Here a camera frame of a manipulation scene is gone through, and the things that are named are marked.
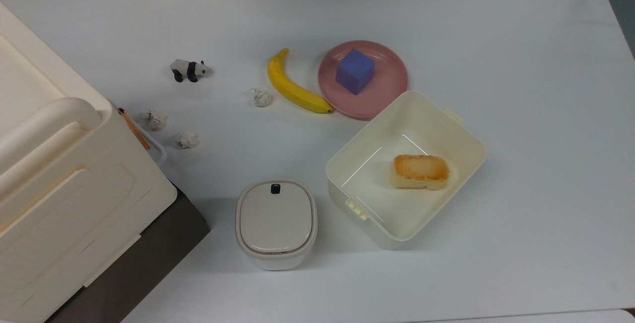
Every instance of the panda figurine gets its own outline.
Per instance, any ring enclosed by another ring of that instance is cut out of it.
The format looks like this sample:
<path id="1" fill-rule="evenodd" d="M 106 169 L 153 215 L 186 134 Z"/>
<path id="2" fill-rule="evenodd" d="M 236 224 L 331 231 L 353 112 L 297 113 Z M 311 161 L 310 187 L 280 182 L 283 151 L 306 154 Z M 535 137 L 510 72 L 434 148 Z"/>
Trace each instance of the panda figurine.
<path id="1" fill-rule="evenodd" d="M 183 82 L 184 75 L 188 77 L 188 80 L 197 82 L 198 76 L 211 74 L 211 69 L 203 61 L 200 61 L 199 64 L 195 61 L 176 60 L 170 65 L 170 70 L 174 72 L 174 79 L 177 82 Z"/>

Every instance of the yellow banana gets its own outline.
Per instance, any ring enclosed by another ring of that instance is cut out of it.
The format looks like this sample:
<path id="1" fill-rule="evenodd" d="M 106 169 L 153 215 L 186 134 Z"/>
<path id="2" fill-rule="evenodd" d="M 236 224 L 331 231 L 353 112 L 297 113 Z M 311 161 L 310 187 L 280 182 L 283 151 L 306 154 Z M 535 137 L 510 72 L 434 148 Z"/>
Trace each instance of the yellow banana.
<path id="1" fill-rule="evenodd" d="M 284 48 L 277 55 L 269 59 L 267 63 L 267 74 L 272 85 L 274 85 L 276 90 L 286 97 L 286 99 L 302 108 L 317 113 L 332 113 L 333 107 L 324 100 L 324 98 L 306 88 L 298 86 L 298 84 L 291 81 L 291 79 L 284 74 L 284 58 L 288 53 L 289 49 Z"/>

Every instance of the box lid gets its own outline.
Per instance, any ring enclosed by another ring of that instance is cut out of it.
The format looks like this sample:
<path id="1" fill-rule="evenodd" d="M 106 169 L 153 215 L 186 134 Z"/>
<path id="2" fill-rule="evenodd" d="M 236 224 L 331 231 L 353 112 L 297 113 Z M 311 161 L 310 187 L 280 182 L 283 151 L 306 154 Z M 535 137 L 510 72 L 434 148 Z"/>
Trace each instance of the box lid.
<path id="1" fill-rule="evenodd" d="M 313 201 L 291 181 L 255 183 L 237 208 L 237 231 L 252 251 L 279 254 L 301 248 L 313 232 Z"/>

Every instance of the blue block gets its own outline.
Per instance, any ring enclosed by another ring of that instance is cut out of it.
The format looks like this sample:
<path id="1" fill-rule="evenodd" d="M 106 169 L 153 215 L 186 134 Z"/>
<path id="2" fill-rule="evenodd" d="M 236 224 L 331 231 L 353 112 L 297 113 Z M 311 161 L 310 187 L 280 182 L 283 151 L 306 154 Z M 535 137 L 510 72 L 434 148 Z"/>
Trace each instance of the blue block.
<path id="1" fill-rule="evenodd" d="M 357 95 L 373 78 L 374 70 L 375 62 L 370 57 L 352 49 L 337 65 L 335 81 Z"/>

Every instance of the white container lid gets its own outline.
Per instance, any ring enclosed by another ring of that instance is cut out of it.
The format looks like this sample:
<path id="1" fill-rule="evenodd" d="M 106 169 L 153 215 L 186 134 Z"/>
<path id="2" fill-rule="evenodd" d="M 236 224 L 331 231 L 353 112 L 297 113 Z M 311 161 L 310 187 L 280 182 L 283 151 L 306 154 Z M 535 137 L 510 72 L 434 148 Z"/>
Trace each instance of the white container lid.
<path id="1" fill-rule="evenodd" d="M 304 185 L 291 180 L 254 183 L 236 208 L 236 239 L 256 259 L 301 255 L 315 241 L 315 203 Z"/>

